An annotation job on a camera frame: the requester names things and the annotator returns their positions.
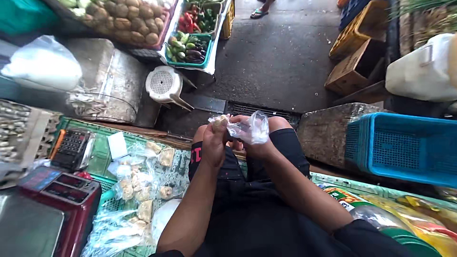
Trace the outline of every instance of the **hand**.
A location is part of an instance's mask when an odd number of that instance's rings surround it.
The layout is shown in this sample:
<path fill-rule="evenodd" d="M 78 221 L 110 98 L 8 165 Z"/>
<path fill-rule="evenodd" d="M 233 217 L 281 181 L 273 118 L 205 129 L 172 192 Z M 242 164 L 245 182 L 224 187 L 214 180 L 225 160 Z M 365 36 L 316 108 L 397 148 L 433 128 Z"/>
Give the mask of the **hand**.
<path fill-rule="evenodd" d="M 244 116 L 244 115 L 237 115 L 237 116 L 232 116 L 230 118 L 231 123 L 245 123 L 248 124 L 249 116 Z M 250 145 L 246 142 L 243 142 L 243 146 L 246 149 L 246 154 L 249 155 L 250 157 L 253 157 L 258 160 L 266 160 L 273 156 L 275 152 L 277 151 L 276 147 L 274 144 L 271 142 L 270 139 L 264 144 L 254 144 Z"/>
<path fill-rule="evenodd" d="M 219 170 L 225 160 L 225 144 L 227 131 L 227 121 L 222 121 L 219 126 L 213 126 L 211 123 L 206 127 L 203 133 L 203 150 L 202 162 L 211 168 Z"/>

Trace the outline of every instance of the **yellow plastic crate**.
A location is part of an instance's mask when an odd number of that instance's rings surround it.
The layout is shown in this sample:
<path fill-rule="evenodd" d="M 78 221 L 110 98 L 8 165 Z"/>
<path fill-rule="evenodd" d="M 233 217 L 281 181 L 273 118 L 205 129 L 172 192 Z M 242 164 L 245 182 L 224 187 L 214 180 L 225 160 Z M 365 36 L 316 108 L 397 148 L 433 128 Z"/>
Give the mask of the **yellow plastic crate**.
<path fill-rule="evenodd" d="M 339 34 L 330 50 L 329 57 L 343 59 L 359 49 L 370 38 L 385 42 L 388 19 L 387 8 L 388 1 L 370 1 Z"/>
<path fill-rule="evenodd" d="M 220 37 L 222 39 L 230 38 L 230 35 L 232 34 L 232 25 L 233 25 L 234 18 L 235 18 L 235 0 L 231 0 L 230 6 L 227 11 L 227 15 L 225 16 L 225 20 L 222 23 L 222 35 L 220 35 Z"/>

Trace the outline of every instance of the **foot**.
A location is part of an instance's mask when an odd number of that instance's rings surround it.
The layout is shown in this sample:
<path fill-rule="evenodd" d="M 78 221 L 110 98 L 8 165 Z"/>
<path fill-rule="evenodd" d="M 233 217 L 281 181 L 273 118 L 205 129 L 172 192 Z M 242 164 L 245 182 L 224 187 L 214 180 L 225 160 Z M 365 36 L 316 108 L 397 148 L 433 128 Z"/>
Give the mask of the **foot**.
<path fill-rule="evenodd" d="M 259 19 L 268 14 L 269 6 L 263 5 L 260 8 L 257 8 L 252 14 L 251 19 Z"/>

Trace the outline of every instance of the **calculator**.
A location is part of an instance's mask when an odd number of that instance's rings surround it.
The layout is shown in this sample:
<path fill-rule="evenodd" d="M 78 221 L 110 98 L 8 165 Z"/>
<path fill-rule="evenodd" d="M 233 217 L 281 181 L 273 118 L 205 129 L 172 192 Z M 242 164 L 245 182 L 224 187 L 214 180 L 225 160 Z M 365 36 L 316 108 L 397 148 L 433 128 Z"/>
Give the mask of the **calculator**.
<path fill-rule="evenodd" d="M 88 165 L 95 135 L 83 129 L 61 129 L 51 153 L 51 165 L 78 171 Z"/>

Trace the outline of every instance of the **drain grate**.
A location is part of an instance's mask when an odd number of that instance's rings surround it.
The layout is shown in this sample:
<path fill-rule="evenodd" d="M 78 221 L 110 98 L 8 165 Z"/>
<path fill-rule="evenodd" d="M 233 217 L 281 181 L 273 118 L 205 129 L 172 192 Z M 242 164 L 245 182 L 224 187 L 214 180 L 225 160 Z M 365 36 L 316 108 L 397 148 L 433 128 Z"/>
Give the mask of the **drain grate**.
<path fill-rule="evenodd" d="M 279 116 L 285 118 L 294 129 L 297 128 L 298 122 L 300 120 L 300 114 L 294 112 L 285 112 L 270 108 L 257 107 L 257 106 L 248 106 L 241 103 L 229 102 L 227 111 L 225 113 L 230 113 L 232 115 L 246 115 L 250 116 L 255 111 L 262 111 L 267 117 Z"/>

